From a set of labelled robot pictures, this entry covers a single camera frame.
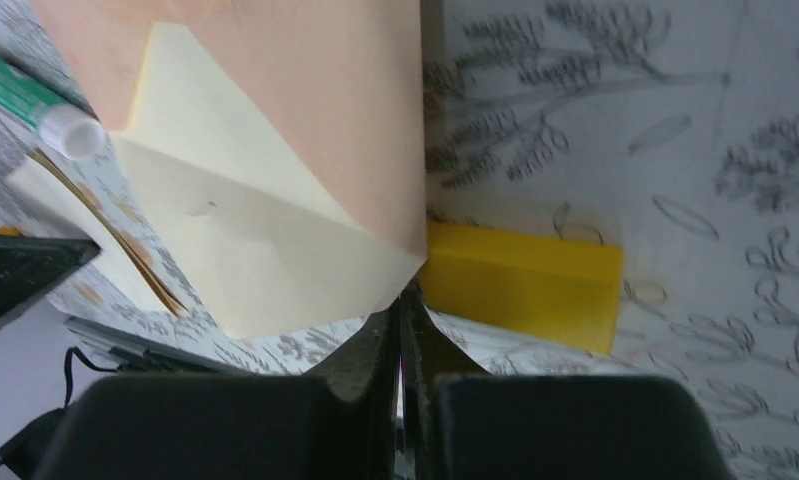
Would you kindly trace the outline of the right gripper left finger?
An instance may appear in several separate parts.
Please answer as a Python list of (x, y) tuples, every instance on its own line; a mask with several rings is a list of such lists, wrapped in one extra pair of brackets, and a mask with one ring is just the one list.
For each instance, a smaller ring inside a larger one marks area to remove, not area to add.
[(38, 479), (389, 479), (397, 305), (297, 376), (137, 373), (69, 408)]

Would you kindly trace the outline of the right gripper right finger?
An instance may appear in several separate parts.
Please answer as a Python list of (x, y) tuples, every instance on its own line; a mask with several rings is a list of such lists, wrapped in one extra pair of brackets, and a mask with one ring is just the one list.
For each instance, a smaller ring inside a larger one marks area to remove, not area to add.
[(398, 299), (407, 450), (419, 479), (727, 479), (703, 410), (650, 375), (483, 369)]

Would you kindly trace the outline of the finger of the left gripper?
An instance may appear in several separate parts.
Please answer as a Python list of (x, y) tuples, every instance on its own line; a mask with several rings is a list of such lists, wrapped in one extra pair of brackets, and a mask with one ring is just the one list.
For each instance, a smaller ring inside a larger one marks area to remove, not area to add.
[(0, 235), (0, 329), (99, 254), (91, 240)]

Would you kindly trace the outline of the beige lined letter paper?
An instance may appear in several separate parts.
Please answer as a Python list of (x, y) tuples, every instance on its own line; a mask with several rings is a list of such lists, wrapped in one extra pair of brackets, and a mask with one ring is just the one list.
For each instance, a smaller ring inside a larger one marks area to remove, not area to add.
[(5, 184), (32, 209), (70, 234), (83, 234), (100, 250), (92, 265), (134, 307), (179, 315), (183, 305), (161, 283), (136, 249), (96, 208), (92, 197), (73, 183), (42, 151), (30, 153), (7, 175)]

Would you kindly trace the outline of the tan paper envelope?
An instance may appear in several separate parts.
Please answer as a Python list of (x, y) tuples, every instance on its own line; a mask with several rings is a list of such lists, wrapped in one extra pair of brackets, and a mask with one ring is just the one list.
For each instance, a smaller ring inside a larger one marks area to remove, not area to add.
[(426, 257), (416, 1), (36, 1), (229, 336), (386, 309)]

